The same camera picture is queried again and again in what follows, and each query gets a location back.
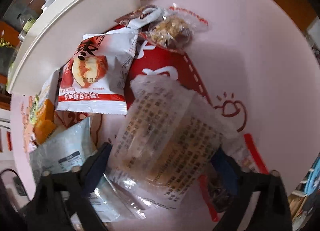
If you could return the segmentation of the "clear printed cracker packet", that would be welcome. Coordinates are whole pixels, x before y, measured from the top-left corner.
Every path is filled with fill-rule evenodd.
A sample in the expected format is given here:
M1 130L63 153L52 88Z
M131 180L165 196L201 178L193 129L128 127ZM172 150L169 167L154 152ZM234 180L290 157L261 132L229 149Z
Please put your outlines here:
M108 159L109 179L175 209L236 128L199 93L161 75L131 81L131 104Z

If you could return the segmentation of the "orange yellow snack packet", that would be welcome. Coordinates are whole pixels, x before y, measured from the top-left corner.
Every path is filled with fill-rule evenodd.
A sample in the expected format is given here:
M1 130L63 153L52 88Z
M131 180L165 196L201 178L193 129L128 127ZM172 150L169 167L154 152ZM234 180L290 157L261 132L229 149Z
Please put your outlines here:
M39 146L56 130L54 123L57 84L60 70L55 70L44 82L40 93L36 96L35 119L33 122L33 142Z

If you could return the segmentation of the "white red apple snack bag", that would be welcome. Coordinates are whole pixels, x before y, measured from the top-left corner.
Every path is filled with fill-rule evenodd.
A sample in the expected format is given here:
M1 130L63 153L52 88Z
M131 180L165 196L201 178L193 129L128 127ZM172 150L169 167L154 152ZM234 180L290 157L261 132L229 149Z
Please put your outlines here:
M61 72L56 109L125 115L124 88L137 40L138 30L126 27L84 35Z

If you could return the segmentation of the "white plastic storage bin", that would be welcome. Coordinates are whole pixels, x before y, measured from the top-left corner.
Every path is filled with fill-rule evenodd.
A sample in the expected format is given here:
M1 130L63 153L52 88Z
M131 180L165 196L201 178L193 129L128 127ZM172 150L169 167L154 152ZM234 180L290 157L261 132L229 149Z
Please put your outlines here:
M10 94L37 94L72 57L84 34L103 33L140 0L56 0L26 34L8 79Z

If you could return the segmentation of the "clear nut snack packet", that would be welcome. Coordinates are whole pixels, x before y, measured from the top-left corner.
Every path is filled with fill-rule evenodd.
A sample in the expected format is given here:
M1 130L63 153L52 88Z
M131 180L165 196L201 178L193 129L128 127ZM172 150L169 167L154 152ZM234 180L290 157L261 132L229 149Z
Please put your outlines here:
M182 54L196 32L208 29L208 20L191 10L172 4L140 35L153 45Z

